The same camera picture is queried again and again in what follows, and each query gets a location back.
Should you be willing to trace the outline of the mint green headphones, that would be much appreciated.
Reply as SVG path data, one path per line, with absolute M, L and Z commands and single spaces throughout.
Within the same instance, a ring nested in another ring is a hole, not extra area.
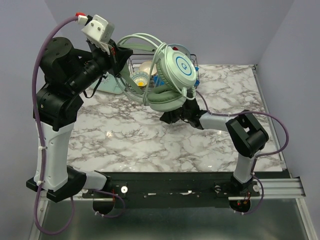
M 142 103 L 157 112 L 170 112 L 180 108 L 186 100 L 196 98 L 194 84 L 197 73 L 191 60 L 178 50 L 173 50 L 167 43 L 147 33 L 134 33 L 122 37 L 118 47 L 126 47 L 129 39 L 141 39 L 153 47 L 155 52 L 152 59 L 151 69 L 148 74 L 148 83 L 145 87 Z M 153 65 L 164 85 L 156 86 L 148 91 Z

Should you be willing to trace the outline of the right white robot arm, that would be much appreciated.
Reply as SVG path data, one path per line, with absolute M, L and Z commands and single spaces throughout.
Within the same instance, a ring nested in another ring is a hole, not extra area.
M 236 168 L 230 178 L 230 191 L 241 196 L 253 180 L 254 158 L 269 140 L 267 131 L 253 115 L 243 110 L 235 116 L 200 109 L 196 100 L 187 100 L 180 108 L 164 112 L 160 121 L 173 124 L 182 120 L 199 130 L 227 132 L 238 152 Z

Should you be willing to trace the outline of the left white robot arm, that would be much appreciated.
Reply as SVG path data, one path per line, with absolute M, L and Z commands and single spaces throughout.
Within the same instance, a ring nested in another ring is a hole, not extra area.
M 81 190 L 94 191 L 104 198 L 110 194 L 110 177 L 98 171 L 80 171 L 67 164 L 69 140 L 78 111 L 81 94 L 106 74 L 120 76 L 133 50 L 108 42 L 109 52 L 94 44 L 89 51 L 74 48 L 65 37 L 45 42 L 35 68 L 44 73 L 44 86 L 34 97 L 34 119 L 38 130 L 39 154 L 35 176 L 26 186 L 46 191 L 53 202 L 70 198 Z

